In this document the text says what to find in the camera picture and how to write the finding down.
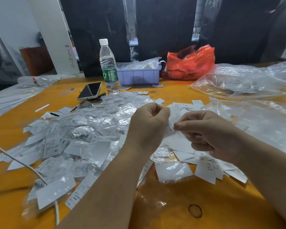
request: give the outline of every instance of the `white column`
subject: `white column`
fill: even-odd
[[[80,75],[58,0],[28,0],[57,74]]]

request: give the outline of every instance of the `right hand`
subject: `right hand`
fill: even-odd
[[[188,112],[174,128],[192,142],[194,150],[210,151],[211,156],[233,164],[240,159],[241,138],[246,133],[214,112]]]

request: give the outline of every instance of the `table surface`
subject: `table surface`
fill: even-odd
[[[0,146],[11,149],[22,143],[28,136],[23,128],[37,120],[46,111],[57,111],[62,107],[73,108],[80,101],[79,92],[87,83],[100,79],[66,79],[47,88],[0,117]],[[204,93],[188,87],[192,81],[160,81],[163,88],[140,88],[130,91],[149,91],[152,99],[162,98],[164,105],[172,102],[191,103],[191,100],[209,102]],[[6,172],[8,163],[0,163],[0,228],[40,228],[55,227],[54,208],[26,220],[22,217],[24,199],[37,177],[22,168]],[[193,173],[196,166],[190,165]],[[60,219],[69,209],[66,199],[59,203]],[[246,185],[224,176],[216,185],[196,176],[183,178],[177,182],[160,183],[154,165],[146,176],[145,184],[137,189],[136,199],[129,228],[286,228],[285,221],[261,196],[250,181]]]

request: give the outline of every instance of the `purple plastic tray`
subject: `purple plastic tray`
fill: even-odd
[[[121,85],[159,84],[161,67],[159,65],[157,69],[119,70],[119,82]]]

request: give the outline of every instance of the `white bottle cap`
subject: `white bottle cap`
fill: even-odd
[[[107,39],[107,38],[100,39],[100,45],[101,45],[101,46],[106,46],[106,45],[108,45],[108,39]]]

